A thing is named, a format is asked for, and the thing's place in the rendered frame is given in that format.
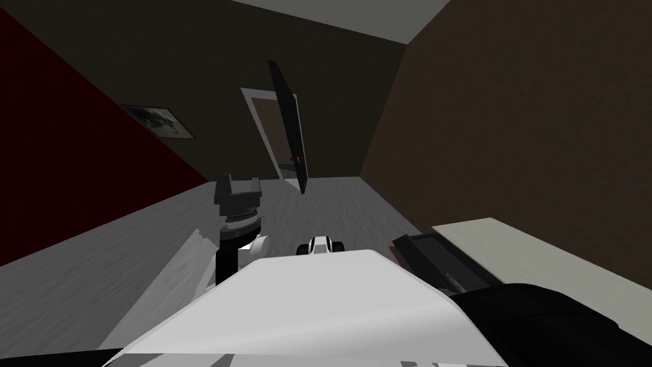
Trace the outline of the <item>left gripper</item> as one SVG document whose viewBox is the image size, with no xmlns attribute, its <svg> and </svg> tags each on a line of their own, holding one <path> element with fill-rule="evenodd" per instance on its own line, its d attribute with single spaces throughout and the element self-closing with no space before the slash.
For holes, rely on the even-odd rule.
<svg viewBox="0 0 652 367">
<path fill-rule="evenodd" d="M 217 174 L 214 204 L 219 215 L 228 218 L 251 217 L 257 213 L 262 198 L 259 178 L 252 178 L 249 192 L 232 193 L 229 174 Z"/>
</svg>

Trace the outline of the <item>black door leaf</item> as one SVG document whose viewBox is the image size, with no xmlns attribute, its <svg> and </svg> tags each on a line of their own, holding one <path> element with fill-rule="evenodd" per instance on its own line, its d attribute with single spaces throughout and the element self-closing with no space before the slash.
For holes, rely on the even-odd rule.
<svg viewBox="0 0 652 367">
<path fill-rule="evenodd" d="M 292 162 L 297 175 L 297 183 L 301 194 L 304 194 L 308 182 L 308 172 L 305 161 L 297 100 L 288 82 L 282 75 L 277 63 L 273 60 L 268 60 L 267 63 L 273 81 L 276 100 L 279 104 L 289 149 L 292 154 Z M 296 162 L 296 157 L 300 157 L 301 162 Z"/>
</svg>

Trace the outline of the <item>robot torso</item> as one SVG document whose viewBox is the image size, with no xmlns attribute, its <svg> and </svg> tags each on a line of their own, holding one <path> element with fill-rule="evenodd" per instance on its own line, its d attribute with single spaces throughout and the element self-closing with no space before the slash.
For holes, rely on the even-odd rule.
<svg viewBox="0 0 652 367">
<path fill-rule="evenodd" d="M 443 291 L 374 250 L 265 257 L 247 246 L 217 282 L 103 367 L 507 367 Z"/>
</svg>

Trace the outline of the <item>pale table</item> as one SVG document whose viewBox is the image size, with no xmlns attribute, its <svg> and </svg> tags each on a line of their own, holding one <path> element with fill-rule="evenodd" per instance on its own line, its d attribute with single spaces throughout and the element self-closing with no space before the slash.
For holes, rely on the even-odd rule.
<svg viewBox="0 0 652 367">
<path fill-rule="evenodd" d="M 652 290 L 493 218 L 433 230 L 501 282 L 561 292 L 652 345 Z"/>
</svg>

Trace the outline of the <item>dark framed wall picture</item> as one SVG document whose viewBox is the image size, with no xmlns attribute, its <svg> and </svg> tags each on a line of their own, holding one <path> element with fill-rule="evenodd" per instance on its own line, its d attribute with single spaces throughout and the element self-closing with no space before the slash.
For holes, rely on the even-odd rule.
<svg viewBox="0 0 652 367">
<path fill-rule="evenodd" d="M 122 105 L 141 125 L 160 139 L 194 140 L 194 135 L 168 109 Z"/>
</svg>

